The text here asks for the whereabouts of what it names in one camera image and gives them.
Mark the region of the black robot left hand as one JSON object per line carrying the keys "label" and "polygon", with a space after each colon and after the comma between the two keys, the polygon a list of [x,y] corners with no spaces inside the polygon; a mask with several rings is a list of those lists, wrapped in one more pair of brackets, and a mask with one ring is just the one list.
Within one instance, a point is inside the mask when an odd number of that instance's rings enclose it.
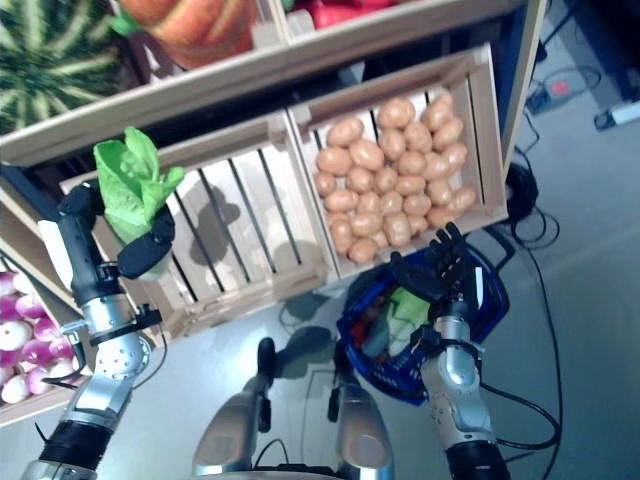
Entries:
{"label": "black robot left hand", "polygon": [[75,303],[122,294],[121,277],[139,279],[169,254],[175,239],[175,223],[168,207],[162,207],[152,220],[150,231],[126,244],[114,262],[101,255],[92,235],[96,218],[105,214],[96,180],[79,184],[57,207],[55,221],[38,223],[45,245],[58,245],[60,253],[50,253],[54,268]]}

